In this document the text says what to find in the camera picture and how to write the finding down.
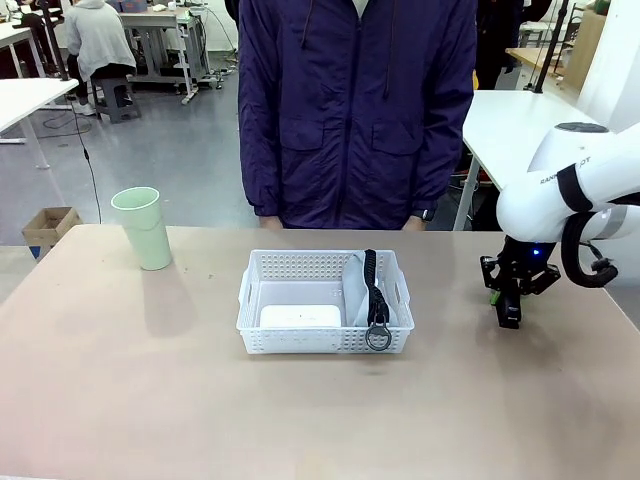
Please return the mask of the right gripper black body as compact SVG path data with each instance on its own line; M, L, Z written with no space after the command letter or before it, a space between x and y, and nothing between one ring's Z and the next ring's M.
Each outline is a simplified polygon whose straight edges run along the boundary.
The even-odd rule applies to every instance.
M500 290L519 295L539 295L551 285L547 273L551 244L506 238L498 255Z

